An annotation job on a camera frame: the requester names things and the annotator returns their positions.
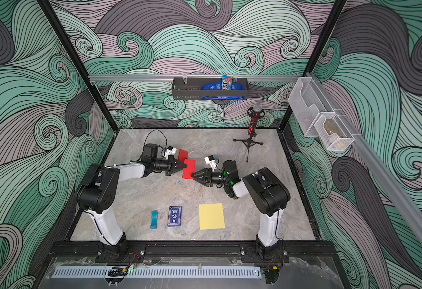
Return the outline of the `red square paper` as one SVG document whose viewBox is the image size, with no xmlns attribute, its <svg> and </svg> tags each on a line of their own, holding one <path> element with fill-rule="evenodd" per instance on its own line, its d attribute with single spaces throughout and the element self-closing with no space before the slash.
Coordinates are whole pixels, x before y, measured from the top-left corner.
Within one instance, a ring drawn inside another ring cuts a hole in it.
<svg viewBox="0 0 422 289">
<path fill-rule="evenodd" d="M 188 155 L 189 155 L 188 151 L 184 151 L 184 150 L 180 149 L 179 153 L 178 153 L 178 157 L 177 157 L 178 161 L 184 163 L 185 160 L 188 159 Z"/>
<path fill-rule="evenodd" d="M 191 159 L 185 159 L 184 163 L 187 165 L 183 170 L 183 179 L 194 179 L 192 176 L 195 173 L 196 161 Z"/>
</svg>

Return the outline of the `clear plastic wall bin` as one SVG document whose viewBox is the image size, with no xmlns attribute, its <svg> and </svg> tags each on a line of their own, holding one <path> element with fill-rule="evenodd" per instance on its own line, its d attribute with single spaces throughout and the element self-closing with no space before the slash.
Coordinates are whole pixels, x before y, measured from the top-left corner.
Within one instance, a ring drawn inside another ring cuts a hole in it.
<svg viewBox="0 0 422 289">
<path fill-rule="evenodd" d="M 317 137 L 315 124 L 321 116 L 333 116 L 326 90 L 316 78 L 298 78 L 290 96 L 289 106 L 305 137 Z"/>
</svg>

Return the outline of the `black corner frame post right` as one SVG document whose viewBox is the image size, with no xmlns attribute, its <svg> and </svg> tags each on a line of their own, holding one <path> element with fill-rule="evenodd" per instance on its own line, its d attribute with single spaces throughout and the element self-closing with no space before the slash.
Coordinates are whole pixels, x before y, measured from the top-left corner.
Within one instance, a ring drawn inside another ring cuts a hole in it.
<svg viewBox="0 0 422 289">
<path fill-rule="evenodd" d="M 327 42 L 336 26 L 340 15 L 346 9 L 347 1 L 295 1 L 306 18 L 310 28 L 310 44 L 297 61 L 304 62 L 304 70 L 297 74 L 299 77 L 306 77 L 314 74 L 314 70 L 322 62 L 329 63 L 331 56 L 324 56 L 327 53 Z"/>
</svg>

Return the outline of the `blue card box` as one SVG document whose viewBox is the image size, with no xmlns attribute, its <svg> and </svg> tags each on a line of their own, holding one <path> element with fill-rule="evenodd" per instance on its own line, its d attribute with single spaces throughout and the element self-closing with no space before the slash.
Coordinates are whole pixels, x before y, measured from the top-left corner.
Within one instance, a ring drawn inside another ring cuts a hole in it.
<svg viewBox="0 0 422 289">
<path fill-rule="evenodd" d="M 168 213 L 168 227 L 182 225 L 182 206 L 170 206 Z"/>
</svg>

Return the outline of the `black wall shelf basket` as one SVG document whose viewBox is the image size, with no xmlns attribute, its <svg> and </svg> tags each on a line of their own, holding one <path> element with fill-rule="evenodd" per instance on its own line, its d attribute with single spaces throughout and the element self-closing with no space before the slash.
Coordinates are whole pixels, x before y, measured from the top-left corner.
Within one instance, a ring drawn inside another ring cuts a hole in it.
<svg viewBox="0 0 422 289">
<path fill-rule="evenodd" d="M 240 101 L 249 95 L 246 78 L 228 77 L 174 78 L 172 96 L 176 100 Z"/>
</svg>

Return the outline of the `black corner frame post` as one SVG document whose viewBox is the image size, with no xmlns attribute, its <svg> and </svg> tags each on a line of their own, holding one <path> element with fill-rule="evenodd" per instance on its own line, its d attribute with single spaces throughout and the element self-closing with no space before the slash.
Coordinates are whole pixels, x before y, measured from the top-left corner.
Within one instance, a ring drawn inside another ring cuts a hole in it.
<svg viewBox="0 0 422 289">
<path fill-rule="evenodd" d="M 347 1 L 295 1 L 306 18 L 310 28 L 310 44 L 297 61 L 304 62 L 304 70 L 297 74 L 299 77 L 306 77 L 314 74 L 314 70 L 322 62 L 329 63 L 331 56 L 324 56 L 327 53 L 327 42 L 336 26 L 340 15 L 346 9 Z"/>
<path fill-rule="evenodd" d="M 82 60 L 77 54 L 77 51 L 73 44 L 70 41 L 69 36 L 67 35 L 63 25 L 61 24 L 58 16 L 56 15 L 55 11 L 53 10 L 52 5 L 47 0 L 37 0 L 38 5 L 40 6 L 41 10 L 43 11 L 44 15 L 46 16 L 48 22 L 52 26 L 55 34 L 59 38 L 61 44 L 63 45 L 64 49 L 66 50 L 67 54 L 70 56 L 70 60 L 73 62 L 77 72 L 82 77 L 82 80 L 86 87 L 88 88 L 92 98 L 94 99 L 95 103 L 98 105 L 99 109 L 101 110 L 103 116 L 108 121 L 113 132 L 119 132 L 119 128 L 114 121 L 109 109 L 107 108 L 100 91 L 97 89 L 95 85 L 93 85 L 89 80 L 89 73 L 86 70 Z"/>
</svg>

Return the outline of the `aluminium rail back wall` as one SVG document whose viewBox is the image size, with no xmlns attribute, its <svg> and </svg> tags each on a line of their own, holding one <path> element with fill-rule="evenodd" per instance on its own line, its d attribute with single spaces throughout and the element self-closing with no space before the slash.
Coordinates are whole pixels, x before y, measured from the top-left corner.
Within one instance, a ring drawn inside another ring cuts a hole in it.
<svg viewBox="0 0 422 289">
<path fill-rule="evenodd" d="M 116 82 L 116 81 L 149 81 L 169 82 L 174 78 L 187 81 L 192 78 L 221 78 L 220 75 L 167 75 L 167 74 L 92 74 L 88 75 L 91 82 Z M 292 83 L 301 76 L 298 75 L 234 75 L 234 79 L 246 78 L 249 82 Z"/>
</svg>

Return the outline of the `blue snack packet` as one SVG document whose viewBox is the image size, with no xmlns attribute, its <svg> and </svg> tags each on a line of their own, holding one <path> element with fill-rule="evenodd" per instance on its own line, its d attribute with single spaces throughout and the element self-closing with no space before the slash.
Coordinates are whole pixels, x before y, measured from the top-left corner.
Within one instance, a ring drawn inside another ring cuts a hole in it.
<svg viewBox="0 0 422 289">
<path fill-rule="evenodd" d="M 209 100 L 244 100 L 248 96 L 244 84 L 234 81 L 233 77 L 222 76 L 221 81 L 201 86 L 202 91 L 212 91 L 208 95 L 200 96 L 200 99 Z"/>
</svg>

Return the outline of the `aluminium rail wall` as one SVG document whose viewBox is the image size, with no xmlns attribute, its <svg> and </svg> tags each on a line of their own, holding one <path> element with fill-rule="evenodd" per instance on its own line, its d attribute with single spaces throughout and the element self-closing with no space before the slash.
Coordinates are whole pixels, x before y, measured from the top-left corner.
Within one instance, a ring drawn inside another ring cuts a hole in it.
<svg viewBox="0 0 422 289">
<path fill-rule="evenodd" d="M 352 146 L 367 166 L 371 176 L 379 188 L 386 192 L 387 198 L 393 203 L 422 245 L 422 212 L 409 196 L 403 184 L 397 179 L 391 162 L 381 158 L 373 149 L 365 136 L 353 125 L 351 118 L 327 92 L 320 79 L 313 72 L 306 73 L 306 76 L 312 78 L 315 87 L 320 92 L 321 100 L 326 102 L 327 115 L 335 120 L 337 126 L 347 137 L 353 139 Z"/>
<path fill-rule="evenodd" d="M 92 74 L 88 75 L 91 82 L 116 82 L 116 81 L 149 81 L 169 82 L 174 78 L 187 81 L 192 78 L 221 78 L 220 75 L 167 75 L 167 74 Z M 298 75 L 234 75 L 234 79 L 246 78 L 249 82 L 292 83 L 301 76 Z"/>
</svg>

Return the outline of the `small clear plastic bin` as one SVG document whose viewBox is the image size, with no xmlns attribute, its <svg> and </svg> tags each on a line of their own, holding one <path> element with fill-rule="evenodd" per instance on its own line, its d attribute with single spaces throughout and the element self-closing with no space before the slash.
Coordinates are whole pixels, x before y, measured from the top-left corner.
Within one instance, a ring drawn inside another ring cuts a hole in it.
<svg viewBox="0 0 422 289">
<path fill-rule="evenodd" d="M 318 137 L 324 148 L 331 152 L 344 152 L 353 144 L 354 138 L 341 123 L 338 115 L 322 113 L 314 123 Z"/>
</svg>

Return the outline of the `black corner frame post left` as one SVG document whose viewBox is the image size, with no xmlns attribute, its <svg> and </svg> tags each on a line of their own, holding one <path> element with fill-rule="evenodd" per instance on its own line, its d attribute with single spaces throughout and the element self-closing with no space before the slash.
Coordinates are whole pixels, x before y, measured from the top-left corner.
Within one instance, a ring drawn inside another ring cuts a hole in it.
<svg viewBox="0 0 422 289">
<path fill-rule="evenodd" d="M 107 108 L 100 91 L 97 89 L 95 85 L 93 85 L 89 80 L 89 73 L 86 70 L 82 60 L 77 54 L 77 51 L 73 44 L 70 41 L 69 36 L 67 35 L 63 25 L 61 24 L 58 16 L 56 15 L 55 11 L 53 10 L 52 5 L 47 0 L 37 0 L 38 5 L 40 6 L 41 10 L 43 11 L 44 15 L 46 16 L 48 22 L 52 26 L 55 34 L 59 38 L 61 44 L 63 45 L 64 49 L 66 50 L 67 54 L 70 56 L 70 60 L 73 62 L 77 72 L 82 77 L 82 80 L 86 87 L 88 88 L 92 98 L 94 99 L 95 103 L 98 105 L 99 109 L 101 110 L 103 116 L 108 121 L 113 132 L 119 132 L 119 128 L 114 121 L 109 109 Z"/>
</svg>

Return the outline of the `red black microphone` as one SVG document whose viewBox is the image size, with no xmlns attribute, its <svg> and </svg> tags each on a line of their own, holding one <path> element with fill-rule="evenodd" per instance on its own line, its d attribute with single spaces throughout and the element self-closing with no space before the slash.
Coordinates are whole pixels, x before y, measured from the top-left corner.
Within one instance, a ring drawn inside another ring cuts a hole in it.
<svg viewBox="0 0 422 289">
<path fill-rule="evenodd" d="M 260 103 L 256 103 L 248 109 L 247 114 L 251 118 L 250 126 L 248 129 L 248 136 L 254 137 L 258 121 L 264 118 L 265 111 Z"/>
</svg>

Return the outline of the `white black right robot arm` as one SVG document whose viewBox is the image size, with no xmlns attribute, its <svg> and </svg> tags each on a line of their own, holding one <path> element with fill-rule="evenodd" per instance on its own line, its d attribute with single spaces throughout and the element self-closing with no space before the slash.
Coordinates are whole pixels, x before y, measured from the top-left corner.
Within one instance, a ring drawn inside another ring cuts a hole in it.
<svg viewBox="0 0 422 289">
<path fill-rule="evenodd" d="M 241 178 L 236 162 L 227 160 L 221 169 L 201 169 L 191 177 L 205 187 L 223 188 L 231 199 L 249 195 L 260 212 L 259 247 L 273 249 L 281 240 L 278 237 L 279 218 L 291 197 L 286 186 L 269 168 L 264 167 Z"/>
</svg>

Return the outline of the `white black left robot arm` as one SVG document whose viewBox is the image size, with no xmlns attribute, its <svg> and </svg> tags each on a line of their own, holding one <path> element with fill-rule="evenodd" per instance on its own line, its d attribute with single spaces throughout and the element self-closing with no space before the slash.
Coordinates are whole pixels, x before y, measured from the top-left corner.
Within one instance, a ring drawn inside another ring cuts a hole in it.
<svg viewBox="0 0 422 289">
<path fill-rule="evenodd" d="M 176 159 L 176 148 L 168 146 L 163 158 L 159 157 L 159 148 L 157 144 L 147 143 L 143 146 L 139 160 L 111 166 L 92 164 L 86 171 L 77 190 L 76 200 L 80 209 L 95 224 L 102 244 L 118 246 L 124 236 L 111 209 L 119 182 L 145 178 L 158 172 L 170 176 L 187 168 L 185 163 Z"/>
</svg>

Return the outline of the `yellow square paper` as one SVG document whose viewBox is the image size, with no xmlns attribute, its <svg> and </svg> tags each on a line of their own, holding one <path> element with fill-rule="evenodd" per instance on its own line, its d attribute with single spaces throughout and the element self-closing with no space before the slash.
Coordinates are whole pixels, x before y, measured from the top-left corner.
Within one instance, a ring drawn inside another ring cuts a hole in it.
<svg viewBox="0 0 422 289">
<path fill-rule="evenodd" d="M 224 229 L 224 210 L 222 203 L 200 204 L 200 230 Z"/>
</svg>

